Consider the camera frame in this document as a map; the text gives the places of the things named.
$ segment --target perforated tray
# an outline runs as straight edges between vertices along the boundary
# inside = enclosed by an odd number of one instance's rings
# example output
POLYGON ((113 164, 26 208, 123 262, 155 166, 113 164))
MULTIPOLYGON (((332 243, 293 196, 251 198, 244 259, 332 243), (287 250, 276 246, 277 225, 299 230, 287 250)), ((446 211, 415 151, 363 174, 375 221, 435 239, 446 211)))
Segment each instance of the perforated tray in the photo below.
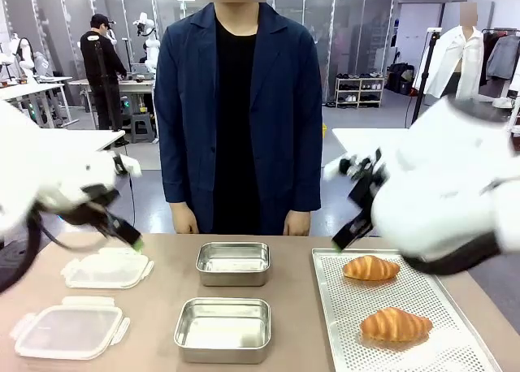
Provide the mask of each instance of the perforated tray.
POLYGON ((323 312, 336 372, 499 372, 486 345, 436 277, 412 270, 392 250, 313 249, 323 312), (373 254, 401 266, 396 279, 346 279, 343 265, 373 254), (385 307, 427 317, 429 338, 419 344, 389 344, 361 337, 360 323, 385 307))

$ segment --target metal container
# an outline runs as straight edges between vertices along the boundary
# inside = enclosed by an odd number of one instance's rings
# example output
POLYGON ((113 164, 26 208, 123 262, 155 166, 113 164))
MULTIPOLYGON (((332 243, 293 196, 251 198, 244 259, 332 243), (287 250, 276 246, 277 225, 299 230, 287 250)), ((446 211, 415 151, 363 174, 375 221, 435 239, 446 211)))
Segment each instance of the metal container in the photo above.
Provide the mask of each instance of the metal container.
POLYGON ((175 329, 186 362, 259 364, 271 340, 271 309, 259 299, 187 301, 175 329))
POLYGON ((312 251, 336 371, 497 372, 500 367, 435 276, 410 268, 395 250, 312 251), (346 279, 343 265, 367 254, 395 262, 383 282, 346 279), (429 318, 430 335, 417 343, 384 343, 361 336, 360 323, 386 307, 429 318))
POLYGON ((260 287, 270 266, 269 246, 258 242, 210 242, 197 257, 201 282, 210 287, 260 287))

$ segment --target person's left hand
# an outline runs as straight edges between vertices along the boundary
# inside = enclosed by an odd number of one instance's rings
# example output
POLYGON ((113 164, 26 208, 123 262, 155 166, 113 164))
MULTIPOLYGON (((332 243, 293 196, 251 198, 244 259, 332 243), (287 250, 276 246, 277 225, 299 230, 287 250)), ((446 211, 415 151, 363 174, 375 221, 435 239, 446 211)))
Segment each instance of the person's left hand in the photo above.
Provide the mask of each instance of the person's left hand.
POLYGON ((289 211, 285 218, 285 236, 308 236, 310 231, 310 212, 289 211))

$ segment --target black cap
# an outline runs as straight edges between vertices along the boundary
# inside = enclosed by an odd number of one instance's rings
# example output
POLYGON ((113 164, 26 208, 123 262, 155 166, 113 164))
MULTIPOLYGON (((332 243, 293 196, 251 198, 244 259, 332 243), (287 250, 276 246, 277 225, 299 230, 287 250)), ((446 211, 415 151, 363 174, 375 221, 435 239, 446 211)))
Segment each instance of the black cap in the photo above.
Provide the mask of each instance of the black cap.
POLYGON ((110 28, 111 24, 113 23, 113 21, 108 20, 108 17, 102 15, 101 13, 95 14, 92 16, 92 19, 90 19, 90 27, 92 28, 99 28, 101 27, 101 24, 105 24, 108 28, 110 28))

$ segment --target person's right hand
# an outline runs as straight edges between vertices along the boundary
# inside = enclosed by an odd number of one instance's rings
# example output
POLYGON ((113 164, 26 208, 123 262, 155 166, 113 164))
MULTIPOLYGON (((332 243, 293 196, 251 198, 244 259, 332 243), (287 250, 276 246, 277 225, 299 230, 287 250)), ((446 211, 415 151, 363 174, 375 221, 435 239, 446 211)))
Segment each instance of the person's right hand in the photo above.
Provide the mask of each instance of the person's right hand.
POLYGON ((198 234, 197 219, 186 203, 170 203, 170 209, 177 234, 198 234))

